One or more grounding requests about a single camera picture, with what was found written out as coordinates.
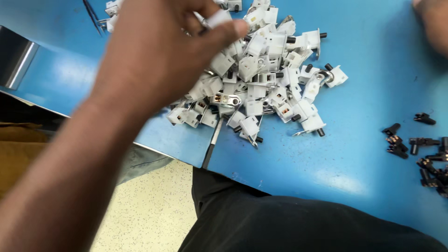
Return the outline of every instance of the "gray fabric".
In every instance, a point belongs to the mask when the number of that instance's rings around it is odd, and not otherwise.
[[[133,144],[129,149],[117,185],[164,167],[172,158]]]

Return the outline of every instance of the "blue table surface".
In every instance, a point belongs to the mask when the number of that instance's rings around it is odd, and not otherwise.
[[[448,62],[426,42],[411,1],[271,4],[279,8],[279,21],[293,15],[296,35],[317,27],[328,33],[320,59],[306,64],[342,65],[349,79],[332,89],[323,87],[315,100],[327,123],[326,136],[291,137],[302,130],[300,124],[265,116],[258,134],[264,142],[255,150],[223,127],[208,168],[273,195],[346,204],[448,245],[448,199],[421,186],[415,164],[437,148],[422,147],[418,156],[403,160],[386,153],[381,133],[398,122],[406,144],[409,137],[448,135]],[[431,114],[437,124],[414,122],[419,112]],[[445,165],[435,163],[437,168]]]
[[[89,2],[99,19],[108,18],[106,0]],[[0,0],[0,25],[41,45],[19,88],[0,91],[71,115],[89,94],[109,34],[98,35],[81,0]],[[150,119],[135,142],[201,167],[214,129],[173,126],[169,111]]]

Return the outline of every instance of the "hand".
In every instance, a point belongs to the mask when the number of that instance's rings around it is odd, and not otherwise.
[[[422,16],[429,43],[448,57],[448,0],[414,0],[413,6]]]
[[[212,0],[125,1],[91,100],[150,117],[155,112],[150,107],[160,109],[188,93],[211,59],[247,33],[243,20],[201,37],[181,31],[197,35],[202,25],[193,11],[207,18],[217,10]]]

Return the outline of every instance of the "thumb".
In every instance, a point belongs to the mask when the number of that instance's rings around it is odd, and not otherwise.
[[[204,55],[212,58],[221,50],[227,48],[231,43],[244,37],[247,34],[249,26],[246,21],[233,20],[225,22],[213,30],[204,34],[200,40]]]

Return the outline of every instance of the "speckled floor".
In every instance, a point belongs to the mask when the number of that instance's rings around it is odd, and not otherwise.
[[[191,178],[173,161],[117,186],[90,251],[177,251],[196,221]]]

